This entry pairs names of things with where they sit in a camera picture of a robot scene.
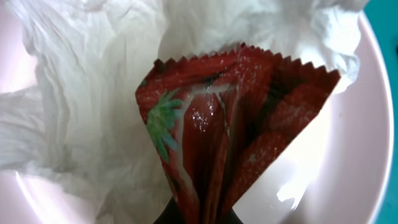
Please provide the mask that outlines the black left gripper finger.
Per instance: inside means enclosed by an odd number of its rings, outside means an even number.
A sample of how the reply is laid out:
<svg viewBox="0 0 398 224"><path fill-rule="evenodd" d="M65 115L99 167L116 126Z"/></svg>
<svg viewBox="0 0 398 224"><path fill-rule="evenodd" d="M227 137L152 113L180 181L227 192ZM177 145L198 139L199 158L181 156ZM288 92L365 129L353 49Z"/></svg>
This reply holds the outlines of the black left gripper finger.
<svg viewBox="0 0 398 224"><path fill-rule="evenodd" d="M153 224L185 224L185 220L173 198L170 199L164 211ZM231 210L218 224L243 224L243 222Z"/></svg>

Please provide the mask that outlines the red strawberry wrapper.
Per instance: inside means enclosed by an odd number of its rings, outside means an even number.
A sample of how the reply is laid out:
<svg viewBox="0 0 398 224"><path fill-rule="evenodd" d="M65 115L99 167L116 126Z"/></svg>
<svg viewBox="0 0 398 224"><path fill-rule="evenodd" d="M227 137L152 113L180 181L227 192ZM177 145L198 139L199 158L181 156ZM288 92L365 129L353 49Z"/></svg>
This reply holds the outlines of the red strawberry wrapper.
<svg viewBox="0 0 398 224"><path fill-rule="evenodd" d="M239 45L157 60L136 90L185 223L219 223L318 115L337 70Z"/></svg>

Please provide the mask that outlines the white napkin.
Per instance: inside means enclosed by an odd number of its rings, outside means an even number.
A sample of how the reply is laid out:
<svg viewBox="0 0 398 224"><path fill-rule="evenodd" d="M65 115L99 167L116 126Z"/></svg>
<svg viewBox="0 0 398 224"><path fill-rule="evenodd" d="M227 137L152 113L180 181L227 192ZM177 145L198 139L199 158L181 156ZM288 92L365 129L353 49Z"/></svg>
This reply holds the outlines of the white napkin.
<svg viewBox="0 0 398 224"><path fill-rule="evenodd" d="M365 1L3 1L37 57L37 84L1 95L1 169L42 177L86 200L95 223L152 223L172 193L134 92L155 59L246 42L338 69Z"/></svg>

